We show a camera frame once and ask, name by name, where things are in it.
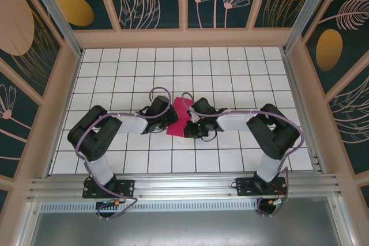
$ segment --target grid floor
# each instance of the grid floor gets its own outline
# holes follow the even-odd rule
[[[69,130],[98,104],[134,112],[149,104],[154,86],[172,97],[190,92],[217,109],[272,103],[300,125],[280,51],[275,47],[87,49],[69,103],[50,173],[86,173],[67,141]],[[107,152],[115,173],[255,171],[262,150],[251,133],[218,133],[211,142],[160,134],[117,135]],[[306,145],[286,160],[290,170],[312,170]]]

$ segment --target metal grate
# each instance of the metal grate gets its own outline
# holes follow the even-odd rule
[[[156,211],[216,211],[216,210],[255,210],[256,199],[232,199],[232,200],[183,200],[183,201],[140,201],[129,211],[156,212]],[[94,213],[96,202],[45,202],[41,206],[40,213]],[[127,203],[119,205],[123,210]]]

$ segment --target black mounting plate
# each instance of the black mounting plate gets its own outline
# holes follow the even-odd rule
[[[274,186],[277,186],[280,191],[282,191],[284,194],[287,192],[286,187],[286,180],[284,177],[277,177],[273,180],[273,184],[265,191],[260,192],[255,186],[254,186],[254,178],[237,178],[236,183],[234,185],[234,188],[237,189],[237,196],[262,196],[262,195],[278,195],[278,191]]]
[[[134,180],[116,180],[115,188],[113,192],[117,194],[123,193],[124,196],[133,196],[134,192]],[[97,198],[116,198],[113,195],[103,191],[93,180],[84,181],[84,189],[82,193],[84,199],[97,199]]]

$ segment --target red fabric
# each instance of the red fabric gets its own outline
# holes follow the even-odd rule
[[[190,99],[184,99],[188,106],[193,104]],[[183,137],[183,129],[186,127],[187,121],[190,120],[190,116],[187,113],[185,105],[182,103],[181,97],[176,97],[173,102],[173,107],[178,115],[178,121],[168,127],[167,135],[175,135],[177,137]]]

